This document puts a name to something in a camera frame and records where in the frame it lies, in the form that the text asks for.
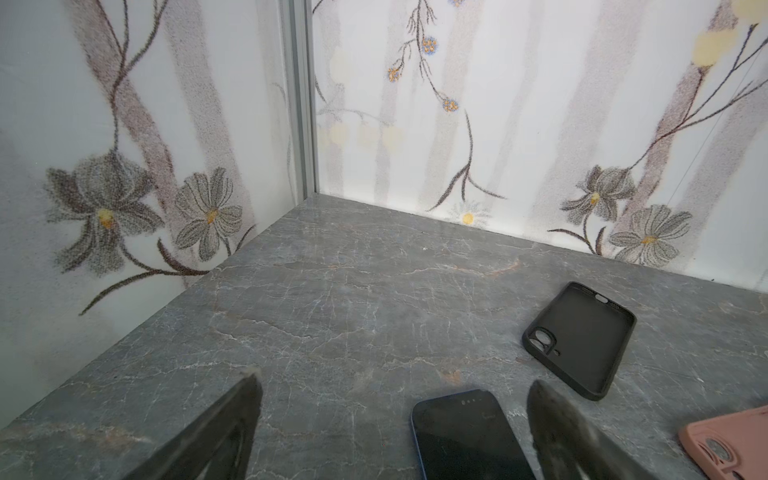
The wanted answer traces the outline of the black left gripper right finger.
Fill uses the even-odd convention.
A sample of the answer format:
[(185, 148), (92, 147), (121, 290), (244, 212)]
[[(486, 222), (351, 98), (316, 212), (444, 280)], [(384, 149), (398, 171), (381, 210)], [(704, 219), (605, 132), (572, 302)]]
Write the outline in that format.
[(526, 410), (546, 479), (652, 479), (654, 475), (546, 382), (532, 383)]

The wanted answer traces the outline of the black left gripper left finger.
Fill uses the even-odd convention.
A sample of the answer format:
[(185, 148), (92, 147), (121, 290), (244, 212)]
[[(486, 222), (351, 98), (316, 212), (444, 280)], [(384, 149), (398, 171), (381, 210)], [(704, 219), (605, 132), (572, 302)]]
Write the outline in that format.
[(243, 479), (261, 413), (262, 385), (241, 379), (128, 479)]

